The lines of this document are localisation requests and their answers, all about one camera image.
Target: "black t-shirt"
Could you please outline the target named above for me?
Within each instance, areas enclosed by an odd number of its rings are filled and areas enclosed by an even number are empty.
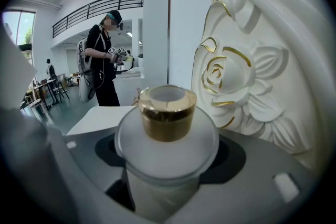
[[[103,39],[105,41],[105,49],[104,49],[104,44],[103,41],[101,40],[101,38],[99,38],[96,47],[94,47],[94,45],[96,44],[97,38],[99,37],[100,34],[100,29],[98,25],[94,25],[91,30],[90,33],[88,35],[87,41],[86,41],[86,48],[94,48],[95,50],[98,51],[102,51],[102,52],[107,52],[110,48],[111,48],[111,40],[109,38],[107,38],[107,36],[105,35],[104,31],[102,31],[102,36]],[[115,77],[115,69],[114,69],[114,65],[110,63],[109,59],[105,59],[104,60],[104,73],[106,75],[111,75],[113,77]],[[99,71],[103,71],[103,59],[101,58],[92,58],[91,61],[91,70],[93,73],[97,73]]]

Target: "ornate white molding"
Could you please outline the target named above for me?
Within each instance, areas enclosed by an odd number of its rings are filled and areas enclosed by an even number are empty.
[[[305,21],[307,18],[300,5],[306,3],[299,0],[212,0],[202,42],[195,52],[192,77],[198,105],[212,117],[217,127],[271,141],[291,154],[313,148],[321,127],[305,77],[307,70],[298,64],[298,61],[306,64],[310,55],[302,60],[304,51],[297,52],[302,40],[297,38],[309,29],[312,41],[323,40],[323,37],[312,29],[312,18]],[[297,10],[291,10],[290,21],[285,21],[288,9],[294,7]],[[322,8],[317,13],[311,6],[310,10],[305,10],[315,14],[318,22],[329,22],[327,32],[332,36],[332,22],[323,17],[323,11]],[[334,62],[325,56],[325,51],[320,51],[318,58],[331,67]],[[333,70],[327,71],[324,82],[334,98],[332,81],[327,81]]]

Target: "black pants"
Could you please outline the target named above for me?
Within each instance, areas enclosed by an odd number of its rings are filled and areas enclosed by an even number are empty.
[[[93,78],[93,85],[95,88],[97,88],[96,95],[98,104],[100,106],[120,106],[118,96],[112,81],[112,79],[114,79],[115,76],[113,76],[113,74],[111,73],[106,72],[106,76],[103,82],[103,80],[100,79],[99,71],[98,72],[93,71],[92,78]]]

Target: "window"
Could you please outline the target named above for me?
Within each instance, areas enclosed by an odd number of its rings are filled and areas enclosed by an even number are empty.
[[[35,13],[22,11],[3,12],[5,28],[16,45],[32,43]]]

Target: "tree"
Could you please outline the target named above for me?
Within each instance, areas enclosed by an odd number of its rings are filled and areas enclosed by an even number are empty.
[[[25,44],[31,43],[32,42],[32,31],[31,27],[29,27],[26,35],[25,35]]]

